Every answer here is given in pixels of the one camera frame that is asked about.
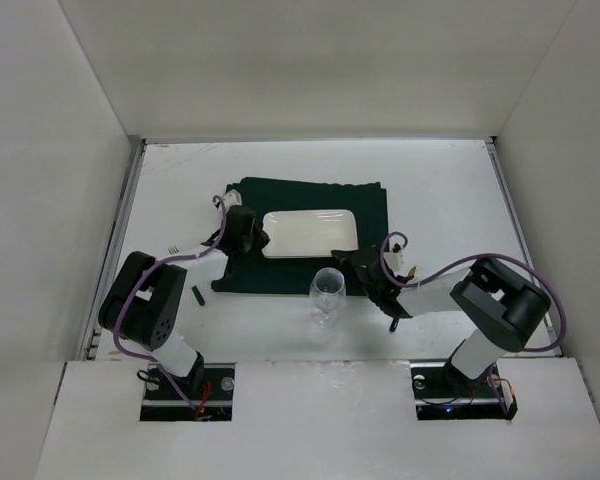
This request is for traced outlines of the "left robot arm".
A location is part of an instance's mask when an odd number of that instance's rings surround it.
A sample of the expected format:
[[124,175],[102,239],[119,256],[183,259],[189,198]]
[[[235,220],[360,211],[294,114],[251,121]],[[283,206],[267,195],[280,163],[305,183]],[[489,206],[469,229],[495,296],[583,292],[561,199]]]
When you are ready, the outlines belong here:
[[241,260],[269,242],[252,208],[221,203],[219,209],[219,230],[188,252],[164,259],[130,253],[98,313],[116,348],[153,362],[186,401],[203,387],[204,358],[174,331],[184,291],[229,277]]

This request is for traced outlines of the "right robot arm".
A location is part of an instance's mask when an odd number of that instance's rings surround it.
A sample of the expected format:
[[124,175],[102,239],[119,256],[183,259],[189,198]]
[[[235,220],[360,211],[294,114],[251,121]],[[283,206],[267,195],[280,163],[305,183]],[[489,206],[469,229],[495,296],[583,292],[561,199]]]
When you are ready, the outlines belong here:
[[506,255],[486,253],[462,258],[417,281],[413,272],[391,271],[382,250],[333,250],[345,279],[392,319],[459,311],[475,325],[447,358],[443,375],[456,394],[470,392],[508,353],[525,349],[552,307],[563,313],[558,296],[529,266]]

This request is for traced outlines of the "white rectangular plate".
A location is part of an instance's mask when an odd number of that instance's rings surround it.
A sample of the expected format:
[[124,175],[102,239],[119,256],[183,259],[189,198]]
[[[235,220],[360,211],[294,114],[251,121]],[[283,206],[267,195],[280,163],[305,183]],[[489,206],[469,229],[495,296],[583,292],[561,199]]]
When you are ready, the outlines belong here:
[[359,248],[355,216],[344,209],[268,212],[263,232],[267,259],[327,258],[332,250]]

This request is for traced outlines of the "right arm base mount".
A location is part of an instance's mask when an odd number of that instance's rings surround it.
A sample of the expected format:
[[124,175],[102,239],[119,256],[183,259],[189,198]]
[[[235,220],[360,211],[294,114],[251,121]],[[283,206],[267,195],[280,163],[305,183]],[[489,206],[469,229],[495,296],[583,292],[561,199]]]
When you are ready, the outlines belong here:
[[490,366],[473,385],[454,386],[440,362],[410,366],[416,417],[420,421],[504,420],[518,413],[512,384]]

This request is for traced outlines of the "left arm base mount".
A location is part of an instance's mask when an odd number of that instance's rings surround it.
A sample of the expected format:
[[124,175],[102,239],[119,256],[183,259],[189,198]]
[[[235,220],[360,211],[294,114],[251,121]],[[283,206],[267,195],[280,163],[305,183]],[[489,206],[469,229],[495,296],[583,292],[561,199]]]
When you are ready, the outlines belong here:
[[232,420],[234,364],[207,364],[201,384],[181,385],[184,401],[154,364],[138,370],[144,383],[139,419],[142,422],[228,422]]

